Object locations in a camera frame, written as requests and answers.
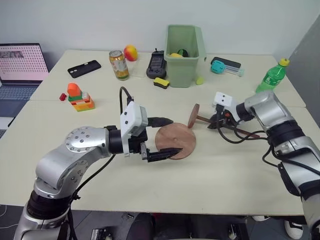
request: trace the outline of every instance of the white sneaker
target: white sneaker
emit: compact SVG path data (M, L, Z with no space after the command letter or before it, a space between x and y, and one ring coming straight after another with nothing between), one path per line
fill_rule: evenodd
M252 216L252 218L256 221L256 222L262 222L265 221L267 219L269 219L269 216Z
M284 221L286 234L292 239L298 240L304 233L304 227L291 221Z

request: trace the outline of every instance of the wooden disc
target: wooden disc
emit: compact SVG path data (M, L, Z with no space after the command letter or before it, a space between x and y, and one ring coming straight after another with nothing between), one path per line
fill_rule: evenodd
M182 123L172 123L161 127L155 135L155 146L158 151L166 148L182 148L181 152L170 159L184 159L195 149L194 132Z
M200 105L198 103L196 103L194 106L193 106L193 109L192 109L192 112L190 114L190 117L189 117L189 122L188 122L188 128L191 129L195 122L196 122L196 119L197 119L197 116L198 116L198 113L199 113L199 108L200 108Z

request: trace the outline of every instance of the green plastic bottle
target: green plastic bottle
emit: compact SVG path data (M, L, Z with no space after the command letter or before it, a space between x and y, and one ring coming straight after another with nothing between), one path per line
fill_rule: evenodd
M260 93L265 90L274 89L286 76L286 66L288 66L289 63L289 59L281 58L277 66L269 69L255 92Z

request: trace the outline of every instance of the laptop screen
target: laptop screen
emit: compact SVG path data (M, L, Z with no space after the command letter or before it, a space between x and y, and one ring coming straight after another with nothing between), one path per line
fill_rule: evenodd
M48 74L40 44L0 44L0 79L3 85L38 85Z

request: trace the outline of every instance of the black smartphone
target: black smartphone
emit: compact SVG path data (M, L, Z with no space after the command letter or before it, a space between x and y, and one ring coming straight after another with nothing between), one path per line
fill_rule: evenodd
M69 68L67 71L74 79L101 68L100 63L96 60L88 61L79 66Z
M231 61L231 60L228 60L228 59L224 59L224 58L221 58L221 57L218 57L218 56L215 56L212 61L211 61L211 65L213 63L213 61L215 60L218 60L220 62L223 62L225 65L227 66L231 66L231 67L234 67L234 68L237 68L239 69L241 67L241 63L239 62L236 62L236 61Z

